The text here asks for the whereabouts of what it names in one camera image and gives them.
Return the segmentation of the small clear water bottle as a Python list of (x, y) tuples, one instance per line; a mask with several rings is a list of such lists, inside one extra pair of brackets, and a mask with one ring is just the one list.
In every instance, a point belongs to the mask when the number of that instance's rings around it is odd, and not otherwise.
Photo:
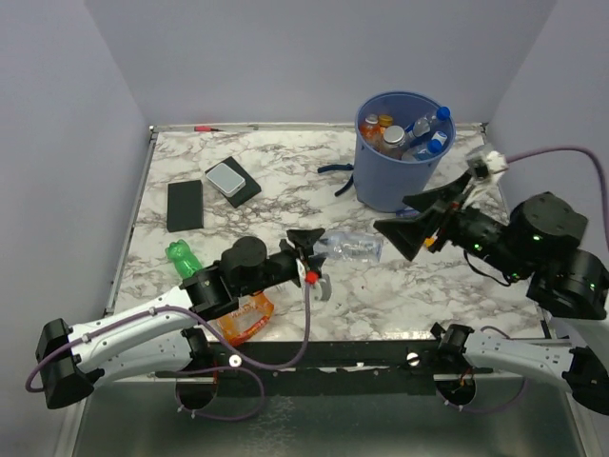
[(383, 238), (368, 233), (327, 231), (314, 244), (313, 250), (326, 259), (378, 263), (382, 257)]

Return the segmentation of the blue plastic bin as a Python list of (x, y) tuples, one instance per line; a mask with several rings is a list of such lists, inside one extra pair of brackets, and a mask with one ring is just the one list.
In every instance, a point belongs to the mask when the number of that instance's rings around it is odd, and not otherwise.
[(441, 104), (416, 92), (393, 90), (365, 101), (355, 116), (356, 144), (353, 164), (353, 187), (362, 204), (380, 212), (396, 212), (405, 207), (403, 198), (423, 191), (441, 159), (456, 140), (452, 119), (432, 131), (441, 131), (447, 139), (442, 151), (426, 160), (402, 161), (382, 154), (362, 137), (360, 126), (369, 114), (388, 114), (394, 123), (408, 127)]

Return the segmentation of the clear bottle blue label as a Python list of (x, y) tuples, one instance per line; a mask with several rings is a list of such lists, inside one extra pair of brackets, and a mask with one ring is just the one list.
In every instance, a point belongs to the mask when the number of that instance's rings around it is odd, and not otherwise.
[(429, 141), (405, 151), (402, 155), (402, 160), (411, 162), (432, 159), (442, 152), (447, 139), (448, 136), (444, 132), (436, 131)]

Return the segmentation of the Starbucks coffee bottle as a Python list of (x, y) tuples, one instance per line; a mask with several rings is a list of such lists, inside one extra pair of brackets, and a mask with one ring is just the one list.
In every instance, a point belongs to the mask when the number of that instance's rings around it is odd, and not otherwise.
[(379, 152), (395, 160), (401, 160), (405, 144), (405, 131), (401, 126), (392, 125), (383, 132)]

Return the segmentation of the crushed bottle blue cap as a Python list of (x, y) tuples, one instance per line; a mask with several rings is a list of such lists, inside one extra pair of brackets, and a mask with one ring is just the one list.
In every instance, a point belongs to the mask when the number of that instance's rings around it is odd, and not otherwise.
[(449, 107), (442, 106), (434, 109), (408, 126), (405, 131), (405, 138), (408, 140), (421, 138), (432, 129), (436, 129), (443, 125), (450, 117), (451, 111)]

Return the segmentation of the small orange juice bottle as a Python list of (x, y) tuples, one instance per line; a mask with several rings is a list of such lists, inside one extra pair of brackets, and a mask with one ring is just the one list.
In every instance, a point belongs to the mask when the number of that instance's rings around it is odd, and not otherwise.
[(381, 134), (384, 134), (384, 132), (393, 125), (393, 117), (388, 114), (379, 114), (378, 125)]

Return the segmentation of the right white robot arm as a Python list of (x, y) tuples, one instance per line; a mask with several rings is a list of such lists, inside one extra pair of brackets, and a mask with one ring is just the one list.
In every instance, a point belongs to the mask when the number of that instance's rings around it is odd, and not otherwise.
[(471, 172), (448, 185), (407, 195), (413, 217), (373, 227), (407, 260), (446, 243), (499, 271), (507, 285), (528, 281), (526, 296), (580, 332), (584, 347), (549, 348), (495, 338), (469, 326), (432, 328), (437, 360), (446, 371), (499, 369), (570, 393), (583, 407), (608, 412), (608, 270), (580, 249), (587, 219), (550, 192), (520, 203), (504, 225), (468, 205), (483, 182)]

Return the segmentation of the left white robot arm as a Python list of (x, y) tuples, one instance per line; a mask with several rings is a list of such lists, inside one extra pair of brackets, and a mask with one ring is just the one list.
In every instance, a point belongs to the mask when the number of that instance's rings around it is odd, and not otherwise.
[(26, 390), (42, 393), (47, 408), (59, 409), (125, 377), (182, 369), (192, 376), (204, 373), (210, 353), (200, 328), (236, 310), (240, 298), (286, 282), (301, 288), (306, 300), (312, 289), (329, 298), (324, 258), (314, 251), (323, 235), (321, 228), (290, 229), (274, 254), (261, 239), (245, 236), (219, 260), (141, 306), (79, 325), (47, 322)]

